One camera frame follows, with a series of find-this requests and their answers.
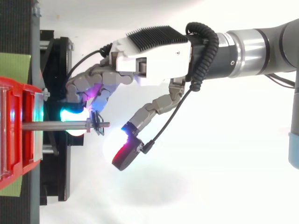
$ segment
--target red plastic bin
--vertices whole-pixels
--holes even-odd
[[[34,121],[35,100],[42,91],[0,77],[0,189],[32,170],[34,161],[33,131],[22,133],[22,121]]]

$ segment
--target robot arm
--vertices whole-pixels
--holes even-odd
[[[139,152],[148,152],[150,147],[144,150],[138,133],[156,114],[169,112],[179,104],[186,82],[200,87],[205,78],[255,76],[297,68],[299,20],[276,28],[228,31],[208,38],[204,32],[190,32],[195,25],[188,24],[186,35],[170,27],[129,33],[113,42],[109,58],[67,83],[69,102],[95,96],[92,106],[101,111],[120,83],[130,84],[135,79],[140,85],[158,85],[165,79],[171,80],[168,95],[144,105],[122,128],[128,135],[128,144],[114,158],[113,164],[119,170],[125,169]],[[209,48],[211,43],[217,43],[217,49]],[[204,76],[194,75],[200,71]],[[299,97],[295,94],[291,130],[295,136],[299,135],[295,116],[298,110]],[[297,164],[292,159],[290,162],[299,168],[299,150],[293,148],[290,146],[290,154],[297,156]]]

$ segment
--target black cable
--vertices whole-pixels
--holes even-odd
[[[99,50],[96,50],[96,51],[94,51],[94,52],[92,52],[92,53],[86,55],[86,56],[85,56],[84,58],[82,58],[77,64],[75,64],[75,66],[72,67],[72,69],[71,69],[71,70],[69,71],[69,73],[67,74],[66,82],[70,79],[70,77],[71,77],[73,71],[74,71],[80,64],[82,64],[86,59],[88,59],[89,57],[95,55],[96,53],[100,53],[100,51],[99,51]]]
[[[288,80],[288,79],[286,79],[286,78],[282,78],[282,77],[280,77],[280,76],[278,76],[278,75],[276,75],[276,74],[268,74],[268,76],[270,76],[270,77],[272,77],[272,78],[274,78],[274,79],[276,79],[276,80],[279,80],[279,81],[281,81],[281,82],[283,82],[283,83],[285,83],[285,84],[288,84],[288,85],[290,85],[290,86],[295,87],[295,82],[293,82],[293,81],[291,81],[291,80]]]
[[[155,141],[160,137],[160,135],[163,133],[163,131],[166,129],[166,127],[170,124],[173,117],[178,112],[179,108],[183,104],[184,100],[187,98],[187,96],[192,92],[198,92],[200,91],[201,84],[203,80],[206,78],[206,74],[209,71],[209,68],[216,57],[216,54],[218,52],[219,48],[219,39],[217,34],[208,26],[198,23],[198,22],[191,22],[188,23],[186,27],[186,34],[197,34],[202,39],[208,39],[208,44],[206,45],[202,56],[197,61],[197,68],[194,71],[193,74],[191,74],[191,85],[188,92],[183,96],[179,104],[177,105],[176,109],[172,113],[172,115],[169,117],[168,121],[165,123],[165,125],[162,127],[162,129],[159,131],[159,133],[153,138],[153,140],[149,141],[142,149],[143,153],[147,153],[152,146],[155,144]]]
[[[168,121],[165,123],[165,125],[162,127],[162,129],[159,131],[159,133],[153,138],[153,141],[156,141],[160,137],[160,135],[163,133],[163,131],[167,128],[167,126],[170,124],[171,120],[173,119],[174,115],[176,115],[179,108],[181,107],[181,105],[183,104],[183,102],[187,98],[187,96],[190,94],[190,92],[192,92],[191,89],[189,89],[188,92],[183,96],[181,101],[178,103],[176,109],[174,110],[172,115],[169,117]]]
[[[275,82],[276,84],[283,86],[285,88],[289,88],[289,89],[295,89],[294,86],[287,86],[287,85],[283,85],[281,83],[279,83],[278,81],[276,81],[274,78],[272,78],[270,75],[265,75],[267,78],[271,79],[273,82]]]
[[[63,86],[65,86],[66,83],[69,81],[69,79],[70,79],[72,73],[74,72],[74,70],[75,70],[80,64],[82,64],[86,59],[90,58],[91,56],[95,55],[96,53],[100,53],[101,56],[102,56],[103,58],[106,58],[106,57],[109,55],[109,53],[110,53],[110,51],[111,51],[111,48],[112,48],[112,43],[111,43],[111,44],[107,44],[106,46],[100,48],[99,50],[96,50],[96,51],[94,51],[94,52],[92,52],[92,53],[86,55],[84,58],[82,58],[82,59],[81,59],[77,64],[75,64],[75,66],[69,71],[69,73],[68,73],[67,76],[66,76],[66,79],[65,79],[65,82],[64,82],[64,85],[63,85]]]

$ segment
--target blue part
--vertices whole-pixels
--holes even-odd
[[[299,169],[299,136],[293,133],[289,133],[289,162],[293,167]]]

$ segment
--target white background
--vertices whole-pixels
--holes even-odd
[[[41,29],[75,43],[73,65],[127,31],[198,21],[216,32],[266,28],[298,18],[284,0],[41,0]],[[90,58],[76,74],[98,63]],[[294,80],[294,73],[285,77]],[[167,84],[120,86],[102,112],[121,127]],[[106,137],[71,150],[71,196],[48,198],[42,224],[298,224],[299,171],[288,163],[293,90],[264,76],[206,80],[190,94],[149,154],[125,171],[104,157]],[[157,116],[147,142],[170,114]]]

